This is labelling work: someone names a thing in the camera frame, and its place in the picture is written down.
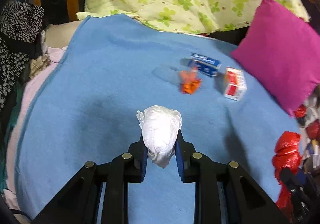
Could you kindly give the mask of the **white paper ball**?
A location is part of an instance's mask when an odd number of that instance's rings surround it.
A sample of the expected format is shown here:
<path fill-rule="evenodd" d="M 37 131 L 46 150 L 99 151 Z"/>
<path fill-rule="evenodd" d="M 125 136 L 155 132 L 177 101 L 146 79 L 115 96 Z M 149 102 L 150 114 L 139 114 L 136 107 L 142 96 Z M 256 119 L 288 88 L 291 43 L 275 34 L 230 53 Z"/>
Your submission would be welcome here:
<path fill-rule="evenodd" d="M 136 118 L 142 130 L 149 159 L 161 168 L 167 167 L 175 153 L 178 131 L 182 127 L 181 113 L 154 105 L 142 112 L 137 111 Z"/>

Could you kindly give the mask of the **red white medicine box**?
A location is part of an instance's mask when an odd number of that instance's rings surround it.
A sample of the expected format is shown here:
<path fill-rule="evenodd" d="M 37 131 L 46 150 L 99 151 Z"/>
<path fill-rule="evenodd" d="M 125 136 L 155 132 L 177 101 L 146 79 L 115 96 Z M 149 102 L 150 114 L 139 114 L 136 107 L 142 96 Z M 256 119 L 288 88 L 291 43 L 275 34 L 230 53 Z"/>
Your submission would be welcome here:
<path fill-rule="evenodd" d="M 223 78 L 223 88 L 225 97 L 240 101 L 247 91 L 244 73 L 241 70 L 227 67 Z"/>

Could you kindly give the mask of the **orange wrapper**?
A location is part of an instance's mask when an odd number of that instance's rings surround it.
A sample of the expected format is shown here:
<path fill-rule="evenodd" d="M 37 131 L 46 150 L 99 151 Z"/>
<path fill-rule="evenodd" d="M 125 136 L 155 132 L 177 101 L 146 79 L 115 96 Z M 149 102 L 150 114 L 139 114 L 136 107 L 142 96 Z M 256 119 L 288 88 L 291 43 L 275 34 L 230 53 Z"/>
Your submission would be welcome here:
<path fill-rule="evenodd" d="M 184 94 L 192 95 L 201 85 L 201 79 L 197 77 L 197 67 L 192 67 L 189 71 L 181 71 L 180 90 Z"/>

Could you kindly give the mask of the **blue toothpaste box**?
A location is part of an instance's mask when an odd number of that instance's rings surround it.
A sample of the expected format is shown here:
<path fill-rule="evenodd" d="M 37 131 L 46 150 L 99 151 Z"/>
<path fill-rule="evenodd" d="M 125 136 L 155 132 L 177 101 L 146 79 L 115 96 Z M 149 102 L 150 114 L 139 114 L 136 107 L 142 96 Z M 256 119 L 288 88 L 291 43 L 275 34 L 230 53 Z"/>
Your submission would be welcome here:
<path fill-rule="evenodd" d="M 209 77 L 215 77 L 221 67 L 219 60 L 192 52 L 188 67 L 197 67 L 198 71 Z"/>

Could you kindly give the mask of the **red plastic bag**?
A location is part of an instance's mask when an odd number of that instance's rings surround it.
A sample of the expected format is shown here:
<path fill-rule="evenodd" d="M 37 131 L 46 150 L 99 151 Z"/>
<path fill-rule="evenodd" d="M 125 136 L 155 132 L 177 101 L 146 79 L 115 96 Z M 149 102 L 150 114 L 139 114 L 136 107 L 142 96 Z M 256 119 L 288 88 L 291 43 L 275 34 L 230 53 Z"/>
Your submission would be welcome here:
<path fill-rule="evenodd" d="M 275 167 L 274 176 L 281 186 L 280 194 L 276 205 L 283 214 L 292 221 L 293 205 L 291 202 L 291 194 L 280 180 L 280 172 L 284 168 L 289 168 L 293 174 L 298 173 L 302 157 L 299 153 L 300 134 L 296 132 L 285 131 L 278 139 L 272 158 L 272 164 Z"/>

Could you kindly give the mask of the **blue bed sheet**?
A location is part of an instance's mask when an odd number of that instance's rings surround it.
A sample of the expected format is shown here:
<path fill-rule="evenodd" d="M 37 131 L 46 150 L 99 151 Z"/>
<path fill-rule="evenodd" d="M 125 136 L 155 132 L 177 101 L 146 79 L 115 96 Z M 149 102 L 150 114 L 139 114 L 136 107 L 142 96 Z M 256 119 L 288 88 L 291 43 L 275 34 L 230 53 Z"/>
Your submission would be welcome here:
<path fill-rule="evenodd" d="M 208 37 L 160 32 L 124 16 L 90 17 L 73 35 L 57 68 L 28 109 L 15 163 L 20 209 L 35 217 L 86 161 L 110 162 L 140 138 L 137 111 L 158 105 L 182 116 L 182 135 L 215 162 L 237 161 L 273 200 L 280 186 L 272 157 L 295 119 L 250 74 L 240 101 L 222 94 L 223 76 L 201 76 L 192 95 L 152 74 L 183 68 L 192 52 L 239 68 L 235 45 Z"/>

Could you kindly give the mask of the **clear plastic bag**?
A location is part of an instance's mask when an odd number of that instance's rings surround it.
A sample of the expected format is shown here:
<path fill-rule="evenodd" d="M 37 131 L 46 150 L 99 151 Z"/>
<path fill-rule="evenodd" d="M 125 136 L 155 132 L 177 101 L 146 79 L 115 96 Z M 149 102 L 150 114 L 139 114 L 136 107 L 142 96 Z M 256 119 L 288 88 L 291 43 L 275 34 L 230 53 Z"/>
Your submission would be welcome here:
<path fill-rule="evenodd" d="M 152 74 L 167 83 L 175 86 L 185 83 L 185 78 L 181 74 L 182 70 L 171 65 L 160 65 L 153 69 Z"/>

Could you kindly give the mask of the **magenta pillow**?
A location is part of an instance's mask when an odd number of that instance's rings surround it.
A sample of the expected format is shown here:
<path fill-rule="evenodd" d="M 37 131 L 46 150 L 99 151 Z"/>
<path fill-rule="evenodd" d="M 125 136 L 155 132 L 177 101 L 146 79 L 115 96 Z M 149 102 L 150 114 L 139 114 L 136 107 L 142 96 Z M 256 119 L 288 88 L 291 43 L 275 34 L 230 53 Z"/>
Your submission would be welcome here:
<path fill-rule="evenodd" d="M 293 115 L 319 85 L 319 34 L 275 0 L 262 0 L 232 53 Z"/>

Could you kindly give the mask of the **black white dotted garment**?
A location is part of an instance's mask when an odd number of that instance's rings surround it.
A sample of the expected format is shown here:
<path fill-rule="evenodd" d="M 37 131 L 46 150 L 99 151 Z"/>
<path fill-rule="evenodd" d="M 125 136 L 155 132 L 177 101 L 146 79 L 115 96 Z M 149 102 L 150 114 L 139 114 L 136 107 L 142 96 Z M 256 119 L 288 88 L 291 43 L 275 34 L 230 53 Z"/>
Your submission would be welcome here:
<path fill-rule="evenodd" d="M 1 10 L 1 108 L 30 59 L 41 53 L 44 9 L 22 1 Z"/>

